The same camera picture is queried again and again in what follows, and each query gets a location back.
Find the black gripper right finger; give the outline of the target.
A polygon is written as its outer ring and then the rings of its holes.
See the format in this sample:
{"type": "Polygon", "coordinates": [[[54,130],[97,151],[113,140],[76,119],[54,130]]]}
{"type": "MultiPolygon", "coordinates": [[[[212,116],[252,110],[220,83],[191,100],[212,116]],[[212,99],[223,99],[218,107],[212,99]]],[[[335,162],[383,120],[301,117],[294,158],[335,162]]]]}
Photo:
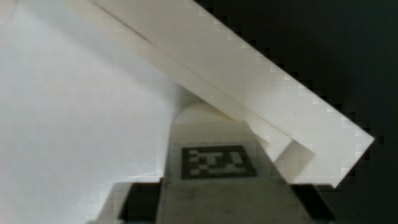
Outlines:
{"type": "Polygon", "coordinates": [[[291,184],[291,189],[314,224],[335,224],[333,211],[323,197],[323,192],[332,190],[332,186],[326,184],[291,184]]]}

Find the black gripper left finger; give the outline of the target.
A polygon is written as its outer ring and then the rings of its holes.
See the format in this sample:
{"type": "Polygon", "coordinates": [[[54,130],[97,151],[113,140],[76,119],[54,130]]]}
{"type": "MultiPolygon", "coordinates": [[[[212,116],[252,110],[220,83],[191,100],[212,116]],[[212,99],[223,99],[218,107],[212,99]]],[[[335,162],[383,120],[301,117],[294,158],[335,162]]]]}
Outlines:
{"type": "Polygon", "coordinates": [[[113,184],[97,218],[86,224],[156,224],[161,181],[113,184]]]}

